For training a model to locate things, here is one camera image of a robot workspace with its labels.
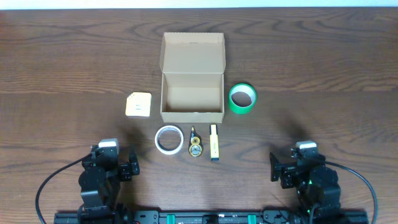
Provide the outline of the white tape roll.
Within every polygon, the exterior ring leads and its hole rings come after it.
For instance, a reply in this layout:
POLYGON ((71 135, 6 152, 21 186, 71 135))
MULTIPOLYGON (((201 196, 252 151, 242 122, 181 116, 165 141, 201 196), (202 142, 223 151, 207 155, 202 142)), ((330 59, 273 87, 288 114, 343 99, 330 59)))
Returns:
POLYGON ((163 154, 171 156, 174 155, 178 152, 181 151, 182 147, 183 147, 183 141, 184 141, 184 136, 183 136, 183 132, 180 130, 180 128, 176 127, 176 126, 172 126, 172 125, 166 125, 161 127, 155 134, 155 146, 156 148, 163 154), (163 145, 161 145, 160 143, 160 137, 164 132, 167 131, 173 131, 178 133, 178 135, 180 136, 180 143, 179 145, 175 148, 175 149, 166 149, 163 147, 163 145))

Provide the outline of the yellow sticky note pad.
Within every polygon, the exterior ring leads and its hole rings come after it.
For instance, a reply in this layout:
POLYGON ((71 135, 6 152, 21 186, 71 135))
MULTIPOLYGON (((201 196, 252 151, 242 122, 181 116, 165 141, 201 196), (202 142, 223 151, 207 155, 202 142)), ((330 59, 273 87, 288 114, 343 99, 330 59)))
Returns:
POLYGON ((149 117, 152 95, 146 92, 132 92, 126 99, 126 116, 149 117))

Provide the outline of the yellow highlighter pen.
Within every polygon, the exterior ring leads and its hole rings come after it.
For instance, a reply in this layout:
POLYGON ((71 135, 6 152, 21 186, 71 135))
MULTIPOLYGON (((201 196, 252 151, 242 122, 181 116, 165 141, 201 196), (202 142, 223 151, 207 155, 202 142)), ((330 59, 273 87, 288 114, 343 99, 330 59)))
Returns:
POLYGON ((218 129, 216 124, 210 125, 210 156, 212 161, 218 161, 219 156, 219 142, 218 129))

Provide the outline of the green tape roll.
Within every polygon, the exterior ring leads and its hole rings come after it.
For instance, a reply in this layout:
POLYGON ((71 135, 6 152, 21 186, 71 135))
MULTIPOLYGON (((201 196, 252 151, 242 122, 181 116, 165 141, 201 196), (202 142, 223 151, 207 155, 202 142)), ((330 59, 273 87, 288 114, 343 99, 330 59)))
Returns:
POLYGON ((228 99, 231 111, 236 114, 247 114, 256 104, 257 93, 251 85, 238 83, 230 89, 228 99))

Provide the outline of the brown cardboard box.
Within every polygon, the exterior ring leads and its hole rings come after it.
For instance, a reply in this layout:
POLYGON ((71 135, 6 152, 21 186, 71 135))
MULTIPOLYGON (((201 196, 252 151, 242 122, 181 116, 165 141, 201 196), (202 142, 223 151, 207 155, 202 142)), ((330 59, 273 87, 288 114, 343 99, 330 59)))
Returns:
POLYGON ((224 34, 165 32, 160 51, 160 115, 165 123, 222 123, 224 34))

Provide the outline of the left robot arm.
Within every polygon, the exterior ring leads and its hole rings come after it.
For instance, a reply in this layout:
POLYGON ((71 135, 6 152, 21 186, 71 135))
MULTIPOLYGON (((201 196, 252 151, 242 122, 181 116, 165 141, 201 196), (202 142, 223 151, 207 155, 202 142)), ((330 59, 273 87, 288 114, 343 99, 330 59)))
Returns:
POLYGON ((105 217, 116 210, 121 182, 140 174, 135 148, 129 148, 129 161, 118 162, 118 148, 92 146, 90 156, 82 161, 83 173, 78 179, 81 197, 89 217, 105 217))

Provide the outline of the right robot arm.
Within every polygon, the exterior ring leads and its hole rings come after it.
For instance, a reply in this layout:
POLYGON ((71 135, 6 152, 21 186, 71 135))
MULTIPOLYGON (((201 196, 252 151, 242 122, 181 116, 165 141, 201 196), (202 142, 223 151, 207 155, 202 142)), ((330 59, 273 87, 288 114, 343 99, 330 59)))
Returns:
POLYGON ((281 163, 273 153, 271 181, 280 182, 283 189, 295 188, 303 211, 315 209, 316 217, 330 217, 340 212, 341 187, 335 170, 325 165, 325 156, 293 153, 295 162, 281 163))

